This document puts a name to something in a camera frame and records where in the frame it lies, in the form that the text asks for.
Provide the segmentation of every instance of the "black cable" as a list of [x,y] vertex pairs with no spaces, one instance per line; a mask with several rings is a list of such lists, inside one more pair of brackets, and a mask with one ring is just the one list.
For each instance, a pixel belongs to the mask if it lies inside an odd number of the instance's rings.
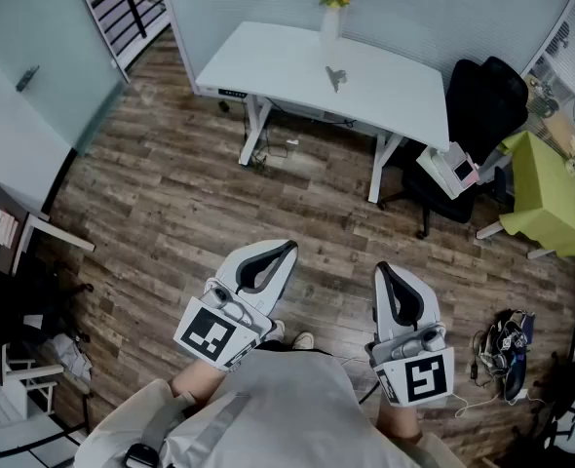
[[[242,118],[242,124],[244,127],[244,140],[246,143],[247,142],[247,110],[246,110],[245,102],[243,100],[241,100],[241,102],[242,102],[242,108],[244,111],[243,112],[243,118]],[[286,145],[284,145],[284,144],[271,144],[270,143],[270,140],[268,139],[268,124],[269,123],[270,123],[270,120],[267,119],[266,128],[264,128],[264,133],[263,133],[263,137],[262,137],[262,140],[265,139],[265,141],[266,141],[265,145],[262,144],[261,147],[259,147],[256,151],[253,151],[250,154],[251,166],[252,166],[254,171],[259,172],[259,173],[263,173],[264,170],[266,169],[266,158],[267,158],[267,156],[264,156],[263,158],[261,158],[259,156],[259,154],[263,150],[266,150],[270,156],[276,156],[278,158],[286,158],[288,156],[288,147]],[[274,147],[282,147],[286,153],[285,154],[276,154],[276,153],[273,154],[273,152],[272,152],[273,146]]]
[[[272,105],[274,105],[277,109],[279,109],[281,112],[287,113],[287,111],[285,111],[282,107],[280,107],[271,98],[268,98],[268,100],[270,100],[270,103]],[[316,122],[316,123],[323,123],[324,125],[345,125],[347,128],[352,129],[355,126],[355,122],[357,120],[347,120],[346,118],[344,118],[344,121],[323,121],[323,120],[316,120],[316,119],[312,118],[311,121]]]
[[369,390],[369,392],[367,392],[362,399],[359,401],[359,404],[363,404],[367,399],[369,399],[369,396],[372,395],[374,393],[374,391],[379,387],[380,382],[376,381],[376,384]]
[[34,459],[36,459],[39,463],[41,463],[43,466],[45,466],[45,468],[50,468],[50,467],[47,466],[47,465],[43,462],[43,460],[42,460],[40,457],[38,457],[34,452],[32,452],[31,450],[29,450],[28,452],[29,452],[30,454],[32,454],[32,457],[33,457]]
[[[474,333],[474,336],[472,337],[472,353],[474,354],[474,366],[476,366],[477,369],[478,369],[479,363],[478,363],[478,361],[477,361],[477,359],[476,359],[476,355],[478,354],[478,352],[476,351],[476,337],[477,337],[480,333],[482,333],[482,332],[484,332],[484,330],[476,331],[476,332]],[[488,385],[488,384],[491,383],[492,381],[493,381],[493,376],[491,376],[491,379],[485,381],[485,382],[482,383],[482,384],[479,384],[479,383],[477,382],[477,380],[474,378],[474,384],[475,384],[476,386],[479,386],[480,388],[484,388],[486,385]]]

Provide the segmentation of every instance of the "vase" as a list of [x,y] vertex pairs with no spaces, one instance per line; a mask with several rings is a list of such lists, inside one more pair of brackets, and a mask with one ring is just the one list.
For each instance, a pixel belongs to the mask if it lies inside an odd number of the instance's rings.
[[332,49],[339,38],[339,8],[327,7],[320,27],[320,41],[326,50]]

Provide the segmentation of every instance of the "white chair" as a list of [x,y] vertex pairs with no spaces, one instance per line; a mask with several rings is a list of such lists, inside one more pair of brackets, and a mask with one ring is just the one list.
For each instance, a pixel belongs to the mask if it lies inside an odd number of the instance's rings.
[[[2,347],[2,391],[17,410],[20,418],[27,419],[29,416],[27,393],[32,390],[38,390],[47,400],[45,414],[54,412],[54,387],[57,383],[55,381],[41,382],[35,380],[60,374],[64,372],[64,368],[60,364],[34,368],[32,367],[36,362],[34,359],[7,360],[6,347],[7,345]],[[25,369],[14,370],[13,367],[16,366],[25,366]]]

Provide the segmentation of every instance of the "desk leg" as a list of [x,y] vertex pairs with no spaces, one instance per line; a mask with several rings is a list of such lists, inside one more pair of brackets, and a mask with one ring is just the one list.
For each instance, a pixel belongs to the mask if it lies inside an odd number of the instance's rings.
[[385,143],[385,136],[382,134],[378,135],[376,139],[376,154],[374,154],[374,166],[372,168],[372,180],[369,184],[369,196],[367,197],[370,203],[378,203],[378,192],[381,188],[383,167],[398,147],[398,144],[401,143],[402,139],[402,136],[392,134],[387,143]]
[[247,137],[247,142],[240,152],[240,164],[248,165],[250,160],[250,155],[257,145],[259,136],[261,136],[261,131],[264,129],[266,123],[266,118],[268,118],[268,113],[272,103],[268,100],[264,100],[264,104],[259,109],[257,104],[257,96],[251,94],[247,95],[247,113],[249,114],[249,124],[250,132]]
[[489,236],[493,236],[493,234],[495,234],[496,232],[500,232],[502,229],[504,229],[504,226],[502,225],[502,223],[500,223],[500,220],[498,220],[497,222],[494,222],[491,225],[487,225],[486,227],[478,231],[476,233],[476,239],[488,238]]
[[50,223],[41,220],[39,217],[34,216],[33,214],[29,214],[27,216],[27,220],[25,221],[25,226],[23,227],[21,238],[19,239],[19,247],[17,248],[17,253],[15,254],[15,262],[13,263],[13,275],[17,274],[21,253],[25,249],[25,246],[29,241],[29,238],[31,237],[32,229],[41,230],[46,234],[49,234],[50,236],[59,238],[66,243],[87,250],[88,252],[95,251],[95,245],[93,243],[89,243],[88,241],[78,238],[73,234],[69,234],[64,230],[58,229],[57,227],[54,227]]
[[543,248],[539,248],[538,250],[533,250],[532,252],[528,252],[528,254],[526,256],[528,257],[528,259],[534,260],[535,258],[538,258],[539,256],[543,256],[543,255],[550,254],[553,252],[554,252],[554,250],[544,250]]

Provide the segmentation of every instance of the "railing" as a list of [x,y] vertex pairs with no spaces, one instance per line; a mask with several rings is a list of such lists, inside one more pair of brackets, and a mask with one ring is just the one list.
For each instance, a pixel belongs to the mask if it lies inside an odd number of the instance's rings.
[[[142,38],[147,37],[146,28],[166,11],[166,5],[164,4],[164,0],[93,0],[91,5],[95,10],[96,15],[98,15],[98,11],[101,11],[103,9],[103,5],[106,2],[113,2],[113,1],[115,2],[114,5],[107,8],[107,10],[98,17],[98,20],[99,25],[103,29],[103,32],[105,33],[106,37],[108,37],[110,45],[115,50],[116,55],[120,56],[123,53],[123,51],[128,47],[128,45],[130,45],[133,42],[133,40],[137,38],[138,35],[142,36]],[[128,10],[122,13],[120,16],[118,16],[114,21],[109,22],[107,25],[105,25],[105,22],[107,21],[106,18],[108,16],[111,16],[111,14],[115,12],[117,9],[119,9],[121,5],[124,3],[128,4],[129,6]],[[158,6],[160,6],[159,12],[152,13],[152,11],[154,11],[154,9],[156,9]],[[132,16],[132,21],[129,24],[127,24],[123,29],[121,29],[115,36],[111,37],[108,33],[112,32],[117,25],[124,22],[124,19],[129,15]],[[136,33],[132,34],[132,36],[127,36],[127,41],[123,45],[120,45],[118,43],[119,40],[126,35],[130,35],[128,31],[133,26],[136,27]]]

